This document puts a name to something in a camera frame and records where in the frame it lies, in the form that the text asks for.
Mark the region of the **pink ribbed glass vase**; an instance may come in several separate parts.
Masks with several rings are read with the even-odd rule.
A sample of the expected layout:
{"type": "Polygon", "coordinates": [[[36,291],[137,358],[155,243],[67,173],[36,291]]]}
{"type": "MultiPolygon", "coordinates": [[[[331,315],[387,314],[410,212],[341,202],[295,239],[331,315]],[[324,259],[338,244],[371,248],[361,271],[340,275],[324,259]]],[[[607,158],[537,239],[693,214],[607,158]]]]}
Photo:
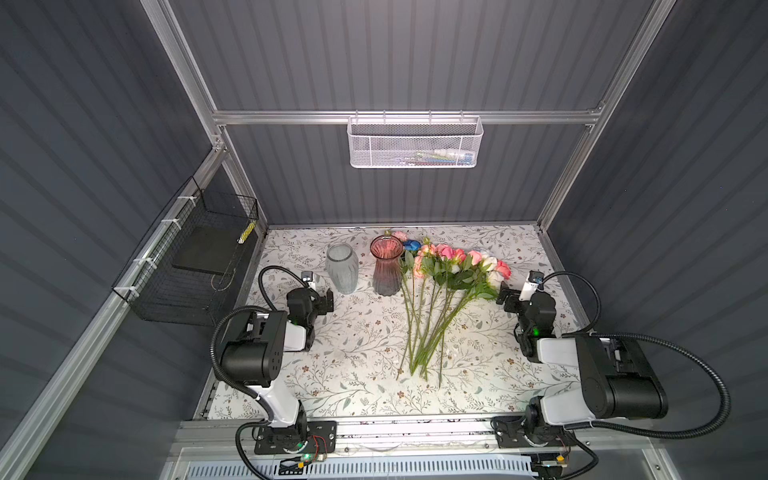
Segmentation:
{"type": "Polygon", "coordinates": [[[392,235],[380,235],[371,242],[370,253],[376,260],[372,285],[378,295],[393,296],[400,290],[403,252],[402,242],[392,235]]]}

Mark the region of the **blue artificial rose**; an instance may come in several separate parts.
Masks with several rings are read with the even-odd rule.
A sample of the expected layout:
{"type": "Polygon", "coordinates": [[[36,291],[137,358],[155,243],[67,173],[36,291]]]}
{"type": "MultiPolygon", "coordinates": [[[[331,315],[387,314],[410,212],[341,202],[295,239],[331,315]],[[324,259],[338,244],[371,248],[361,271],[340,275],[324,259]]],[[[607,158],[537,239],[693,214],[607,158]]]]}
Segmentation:
{"type": "Polygon", "coordinates": [[[417,252],[421,249],[422,244],[413,239],[408,239],[403,243],[403,247],[406,251],[417,252]]]}

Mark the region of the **pale pink carnation spray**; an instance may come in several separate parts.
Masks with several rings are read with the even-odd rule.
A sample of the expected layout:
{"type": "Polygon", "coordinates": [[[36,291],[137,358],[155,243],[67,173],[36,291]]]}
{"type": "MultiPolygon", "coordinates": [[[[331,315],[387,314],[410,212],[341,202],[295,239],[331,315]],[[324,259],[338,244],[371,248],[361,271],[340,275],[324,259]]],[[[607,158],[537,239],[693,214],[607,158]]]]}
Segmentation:
{"type": "Polygon", "coordinates": [[[397,238],[401,243],[405,243],[408,241],[408,236],[402,231],[394,231],[392,233],[392,236],[397,238]]]}

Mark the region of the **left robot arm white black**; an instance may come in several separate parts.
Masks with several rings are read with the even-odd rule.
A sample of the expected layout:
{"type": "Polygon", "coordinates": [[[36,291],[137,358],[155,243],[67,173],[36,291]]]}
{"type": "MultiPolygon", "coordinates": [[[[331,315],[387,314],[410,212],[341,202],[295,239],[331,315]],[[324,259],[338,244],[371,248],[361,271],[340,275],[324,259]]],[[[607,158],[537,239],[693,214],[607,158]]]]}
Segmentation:
{"type": "Polygon", "coordinates": [[[233,310],[217,323],[209,355],[215,377],[264,412],[263,419],[247,426],[254,453],[300,456],[308,462],[335,451],[337,423],[308,419],[282,366],[286,353],[311,348],[315,320],[334,311],[334,295],[301,287],[287,294],[287,305],[287,310],[256,305],[233,310]]]}

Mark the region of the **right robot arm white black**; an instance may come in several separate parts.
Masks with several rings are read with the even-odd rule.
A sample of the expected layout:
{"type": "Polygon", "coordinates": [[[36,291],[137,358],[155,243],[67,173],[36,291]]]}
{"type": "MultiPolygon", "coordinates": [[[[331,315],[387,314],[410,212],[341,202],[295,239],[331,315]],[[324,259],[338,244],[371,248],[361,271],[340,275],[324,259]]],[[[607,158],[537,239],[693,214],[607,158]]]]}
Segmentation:
{"type": "Polygon", "coordinates": [[[518,317],[514,329],[522,355],[530,362],[575,367],[579,386],[555,395],[533,397],[523,414],[522,435],[546,446],[567,425],[602,419],[657,419],[668,399],[639,342],[589,335],[554,334],[556,301],[534,283],[521,290],[503,283],[496,300],[518,317]]]}

